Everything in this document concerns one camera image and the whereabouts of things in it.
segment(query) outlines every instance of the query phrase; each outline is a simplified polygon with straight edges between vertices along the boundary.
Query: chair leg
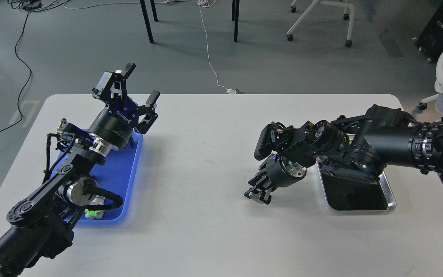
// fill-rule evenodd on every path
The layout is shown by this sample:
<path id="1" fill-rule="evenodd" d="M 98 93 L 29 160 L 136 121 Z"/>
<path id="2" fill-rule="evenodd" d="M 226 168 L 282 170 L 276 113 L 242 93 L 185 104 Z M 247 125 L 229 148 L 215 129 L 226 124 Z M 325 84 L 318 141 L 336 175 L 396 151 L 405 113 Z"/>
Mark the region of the chair leg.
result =
<path id="1" fill-rule="evenodd" d="M 423 98 L 422 100 L 420 100 L 420 103 L 426 104 L 426 103 L 435 101 L 438 98 L 438 95 L 439 95 L 439 93 L 434 94 L 434 95 L 427 97 L 427 98 Z"/>
<path id="2" fill-rule="evenodd" d="M 351 34 L 353 32 L 353 23 L 355 22 L 355 6 L 350 3 L 344 2 L 333 2 L 333 1 L 321 1 L 319 4 L 329 5 L 329 6 L 337 6 L 337 7 L 346 7 L 350 10 L 350 22 L 348 23 L 348 35 L 346 36 L 346 47 L 351 46 Z"/>
<path id="3" fill-rule="evenodd" d="M 148 19 L 148 13 L 146 12 L 145 0 L 139 0 L 139 3 L 141 4 L 141 11 L 143 12 L 143 18 L 145 20 L 146 32 L 148 33 L 148 39 L 150 40 L 150 43 L 153 43 L 154 41 L 153 41 L 152 29 L 150 27 L 150 20 Z"/>
<path id="4" fill-rule="evenodd" d="M 297 0 L 293 0 L 293 2 L 292 2 L 291 5 L 290 5 L 290 10 L 291 10 L 291 12 L 297 12 L 297 7 L 296 7 L 296 5 L 297 5 Z"/>
<path id="5" fill-rule="evenodd" d="M 311 5 L 304 11 L 304 13 L 298 18 L 294 25 L 286 32 L 286 35 L 291 35 L 293 31 L 300 25 L 304 18 L 314 9 L 321 0 L 312 0 Z"/>
<path id="6" fill-rule="evenodd" d="M 349 9 L 350 8 L 345 7 L 345 11 L 343 12 L 343 19 L 344 20 L 348 20 L 350 18 L 350 11 L 349 11 Z"/>
<path id="7" fill-rule="evenodd" d="M 157 8 L 155 7 L 155 0 L 150 0 L 150 4 L 152 5 L 153 20 L 155 22 L 158 22 Z"/>

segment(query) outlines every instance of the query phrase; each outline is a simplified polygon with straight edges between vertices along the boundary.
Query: blue tray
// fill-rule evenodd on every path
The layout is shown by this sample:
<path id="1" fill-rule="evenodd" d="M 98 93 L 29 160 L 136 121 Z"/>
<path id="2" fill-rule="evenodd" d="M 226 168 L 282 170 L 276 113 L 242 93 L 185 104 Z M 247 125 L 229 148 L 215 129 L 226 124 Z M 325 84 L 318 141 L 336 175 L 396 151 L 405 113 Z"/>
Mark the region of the blue tray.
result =
<path id="1" fill-rule="evenodd" d="M 90 172 L 95 176 L 98 187 L 120 195 L 124 204 L 117 209 L 104 211 L 101 219 L 87 219 L 83 214 L 77 225 L 114 225 L 119 223 L 128 212 L 143 135 L 133 132 L 132 138 L 132 148 L 128 148 L 130 145 L 128 144 L 121 151 L 111 150 L 105 158 L 105 164 L 103 166 L 95 165 Z M 110 203 L 112 201 L 105 200 L 104 204 Z"/>

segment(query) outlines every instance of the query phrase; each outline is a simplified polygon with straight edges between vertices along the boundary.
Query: white cable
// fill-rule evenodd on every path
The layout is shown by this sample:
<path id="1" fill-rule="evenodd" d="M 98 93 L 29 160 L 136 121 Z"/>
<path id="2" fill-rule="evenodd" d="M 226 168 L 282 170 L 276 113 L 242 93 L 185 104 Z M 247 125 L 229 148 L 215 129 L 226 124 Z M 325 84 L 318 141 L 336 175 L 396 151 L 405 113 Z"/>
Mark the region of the white cable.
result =
<path id="1" fill-rule="evenodd" d="M 172 4 L 174 4 L 175 2 L 187 2 L 188 0 L 165 0 L 163 3 L 165 4 L 165 5 L 172 5 Z"/>
<path id="2" fill-rule="evenodd" d="M 212 7 L 216 2 L 217 2 L 217 0 L 214 0 L 214 1 L 213 1 L 213 4 L 210 5 L 210 3 L 208 2 L 208 0 L 197 0 L 197 4 L 198 4 L 200 7 L 203 7 L 203 8 L 209 8 L 209 7 Z"/>
<path id="3" fill-rule="evenodd" d="M 222 86 L 222 85 L 220 85 L 220 83 L 218 82 L 218 75 L 217 75 L 217 73 L 215 72 L 215 70 L 213 69 L 213 66 L 211 66 L 211 62 L 210 62 L 210 50 L 209 50 L 209 47 L 208 47 L 208 32 L 206 31 L 206 26 L 204 25 L 204 20 L 203 20 L 203 13 L 201 12 L 201 7 L 203 7 L 203 5 L 201 5 L 199 2 L 200 2 L 201 0 L 198 0 L 198 5 L 199 5 L 199 13 L 201 14 L 201 22 L 203 23 L 203 28 L 204 28 L 204 34 L 206 35 L 206 54 L 208 54 L 208 63 L 209 63 L 209 65 L 210 65 L 210 67 L 211 67 L 211 71 L 213 71 L 213 73 L 215 74 L 215 77 L 217 78 L 217 87 L 223 87 L 223 88 L 225 88 L 226 89 L 226 91 L 227 91 L 227 93 L 230 91 L 229 89 L 227 89 L 225 86 Z"/>

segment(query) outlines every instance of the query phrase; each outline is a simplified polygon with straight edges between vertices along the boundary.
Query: cable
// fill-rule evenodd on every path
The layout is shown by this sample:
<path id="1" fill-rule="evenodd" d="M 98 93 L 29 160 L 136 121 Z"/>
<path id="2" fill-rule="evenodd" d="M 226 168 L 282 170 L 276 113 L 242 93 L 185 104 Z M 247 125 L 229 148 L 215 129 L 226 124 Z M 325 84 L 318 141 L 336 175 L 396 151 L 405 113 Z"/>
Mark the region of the cable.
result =
<path id="1" fill-rule="evenodd" d="M 28 85 L 28 82 L 30 81 L 30 78 L 32 77 L 32 70 L 30 69 L 30 67 L 18 56 L 18 53 L 17 53 L 17 48 L 18 48 L 18 44 L 21 42 L 21 40 L 22 40 L 22 37 L 23 37 L 23 33 L 25 32 L 25 26 L 27 25 L 27 21 L 28 21 L 28 16 L 30 15 L 30 12 L 28 12 L 27 13 L 27 17 L 25 18 L 25 22 L 23 23 L 23 29 L 22 29 L 22 33 L 20 34 L 20 37 L 18 38 L 18 40 L 17 40 L 17 42 L 16 42 L 16 44 L 15 44 L 15 55 L 16 55 L 16 57 L 18 58 L 18 60 L 20 60 L 20 62 L 23 62 L 23 64 L 28 68 L 28 70 L 30 71 L 30 74 L 28 75 L 28 78 L 27 78 L 27 81 L 25 82 L 25 84 L 23 85 L 23 87 L 22 87 L 22 89 L 20 90 L 20 93 L 18 94 L 18 100 L 17 100 L 17 102 L 16 102 L 16 107 L 18 108 L 18 113 L 20 114 L 20 119 L 17 121 L 17 122 L 15 122 L 15 123 L 13 123 L 13 124 L 11 124 L 10 126 L 8 126 L 7 128 L 4 128 L 4 129 L 2 129 L 2 130 L 0 130 L 0 133 L 1 132 L 3 132 L 3 131 L 6 131 L 6 130 L 8 130 L 9 128 L 11 128 L 11 127 L 13 127 L 13 126 L 15 126 L 15 125 L 17 125 L 18 123 L 20 123 L 22 120 L 23 120 L 23 114 L 22 114 L 22 111 L 21 111 L 21 109 L 20 109 L 20 98 L 21 98 L 21 96 L 22 96 L 22 92 L 23 92 L 23 90 L 26 88 L 26 86 Z"/>
<path id="2" fill-rule="evenodd" d="M 210 8 L 210 7 L 213 7 L 213 5 L 215 4 L 217 2 L 217 0 L 214 0 L 213 1 L 213 4 L 210 4 L 209 2 L 208 2 L 208 0 L 197 0 L 197 4 L 200 6 L 200 7 L 203 7 L 203 8 Z"/>
<path id="3" fill-rule="evenodd" d="M 218 75 L 215 72 L 215 70 L 213 69 L 213 66 L 211 65 L 211 61 L 210 61 L 210 49 L 208 47 L 208 32 L 206 31 L 206 26 L 204 25 L 204 20 L 203 20 L 203 13 L 201 12 L 201 7 L 211 7 L 215 4 L 215 2 L 213 2 L 213 4 L 209 5 L 209 6 L 203 6 L 205 4 L 203 4 L 202 2 L 208 2 L 207 0 L 198 0 L 198 5 L 199 5 L 199 13 L 201 14 L 201 22 L 203 23 L 203 28 L 204 28 L 204 34 L 206 35 L 206 54 L 208 54 L 208 63 L 211 67 L 211 71 L 213 71 L 213 73 L 215 74 L 215 77 L 217 78 L 217 87 L 223 87 L 226 89 L 226 91 L 230 91 L 230 89 L 227 89 L 226 86 L 222 86 L 220 85 L 220 83 L 218 82 Z"/>
<path id="4" fill-rule="evenodd" d="M 33 3 L 39 2 L 40 0 L 7 0 L 8 4 L 11 5 L 12 9 L 18 9 L 21 11 L 30 11 L 30 12 L 40 12 L 40 11 L 46 11 L 51 10 L 53 8 L 59 7 L 63 5 L 64 3 L 61 3 L 57 5 L 61 0 L 54 0 L 51 2 L 51 4 L 45 6 L 45 7 L 35 7 L 32 6 Z"/>
<path id="5" fill-rule="evenodd" d="M 187 2 L 188 0 L 165 0 L 165 1 L 163 1 L 163 3 L 165 4 L 165 5 L 172 5 L 172 4 L 174 4 L 175 2 Z"/>
<path id="6" fill-rule="evenodd" d="M 93 6 L 89 6 L 89 7 L 81 7 L 81 8 L 70 8 L 68 6 L 66 6 L 66 3 L 68 3 L 71 0 L 65 0 L 65 2 L 63 3 L 64 7 L 70 10 L 81 10 L 81 9 L 88 9 L 88 8 L 93 8 L 93 7 L 99 7 L 99 6 L 107 6 L 107 5 L 120 5 L 120 4 L 140 4 L 140 2 L 119 2 L 119 3 L 106 3 L 106 4 L 98 4 L 98 5 L 93 5 Z M 155 2 L 155 4 L 165 4 L 165 5 L 172 5 L 175 2 L 187 2 L 188 0 L 165 0 L 163 2 Z"/>

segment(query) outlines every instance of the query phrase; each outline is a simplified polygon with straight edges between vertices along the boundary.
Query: black equipment box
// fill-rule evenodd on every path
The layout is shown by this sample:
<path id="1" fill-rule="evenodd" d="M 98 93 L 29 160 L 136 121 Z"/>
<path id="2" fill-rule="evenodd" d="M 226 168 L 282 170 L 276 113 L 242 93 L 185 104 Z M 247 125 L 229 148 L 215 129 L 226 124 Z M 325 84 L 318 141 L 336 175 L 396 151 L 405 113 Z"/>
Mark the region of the black equipment box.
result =
<path id="1" fill-rule="evenodd" d="M 415 42 L 429 62 L 435 62 L 443 52 L 443 1 Z"/>

